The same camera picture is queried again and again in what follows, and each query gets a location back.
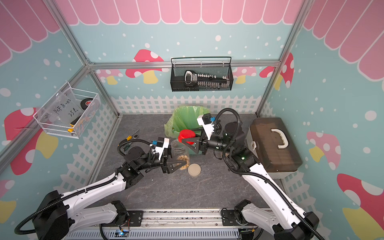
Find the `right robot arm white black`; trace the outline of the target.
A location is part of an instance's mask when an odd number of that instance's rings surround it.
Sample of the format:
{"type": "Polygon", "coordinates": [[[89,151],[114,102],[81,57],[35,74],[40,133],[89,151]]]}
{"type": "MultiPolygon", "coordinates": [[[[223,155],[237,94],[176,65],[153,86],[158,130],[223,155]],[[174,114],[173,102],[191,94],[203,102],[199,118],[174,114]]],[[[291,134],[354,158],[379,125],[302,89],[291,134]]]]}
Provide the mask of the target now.
{"type": "Polygon", "coordinates": [[[222,109],[215,117],[210,113],[197,118],[196,129],[180,131],[179,142],[195,153],[207,150],[222,153],[228,170],[242,176],[271,208],[265,211],[248,200],[235,207],[241,225],[254,224],[273,235],[276,240],[319,240],[319,218],[295,204],[268,174],[260,159],[246,146],[246,134],[238,112],[222,109]]]}

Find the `beige jar lid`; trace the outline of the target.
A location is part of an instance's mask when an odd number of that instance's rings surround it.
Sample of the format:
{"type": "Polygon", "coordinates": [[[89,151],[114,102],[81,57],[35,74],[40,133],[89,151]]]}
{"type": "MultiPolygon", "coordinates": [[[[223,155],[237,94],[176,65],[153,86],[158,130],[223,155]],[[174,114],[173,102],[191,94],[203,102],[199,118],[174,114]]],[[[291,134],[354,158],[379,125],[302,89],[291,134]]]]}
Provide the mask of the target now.
{"type": "Polygon", "coordinates": [[[201,174],[201,166],[198,164],[191,164],[188,167],[188,173],[191,177],[197,177],[201,174]]]}

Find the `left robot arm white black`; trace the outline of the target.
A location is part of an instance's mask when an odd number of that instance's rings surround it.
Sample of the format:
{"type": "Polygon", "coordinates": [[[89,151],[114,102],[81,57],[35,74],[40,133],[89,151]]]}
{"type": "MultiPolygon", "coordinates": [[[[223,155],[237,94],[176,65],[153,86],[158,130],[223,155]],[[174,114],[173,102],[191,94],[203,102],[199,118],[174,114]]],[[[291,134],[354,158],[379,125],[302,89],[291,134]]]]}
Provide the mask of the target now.
{"type": "Polygon", "coordinates": [[[117,150],[125,162],[114,173],[71,192],[48,193],[37,211],[16,226],[15,234],[35,233],[40,240],[61,240],[70,232],[97,224],[125,225],[131,217],[120,201],[97,208],[90,205],[134,186],[144,176],[141,171],[148,173],[161,168],[163,173],[172,174],[187,163],[173,159],[167,138],[158,138],[152,143],[140,139],[123,140],[117,150]]]}

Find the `peanut jar red lid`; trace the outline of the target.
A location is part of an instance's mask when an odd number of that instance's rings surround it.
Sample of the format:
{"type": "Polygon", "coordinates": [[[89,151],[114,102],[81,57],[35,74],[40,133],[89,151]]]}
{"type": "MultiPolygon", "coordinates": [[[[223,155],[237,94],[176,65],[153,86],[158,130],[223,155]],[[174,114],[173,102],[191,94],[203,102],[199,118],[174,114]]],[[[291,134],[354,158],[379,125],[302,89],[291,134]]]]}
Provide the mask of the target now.
{"type": "Polygon", "coordinates": [[[172,147],[172,156],[174,160],[184,161],[185,165],[180,168],[180,170],[186,170],[190,165],[190,154],[189,149],[178,140],[173,140],[171,142],[172,147]]]}

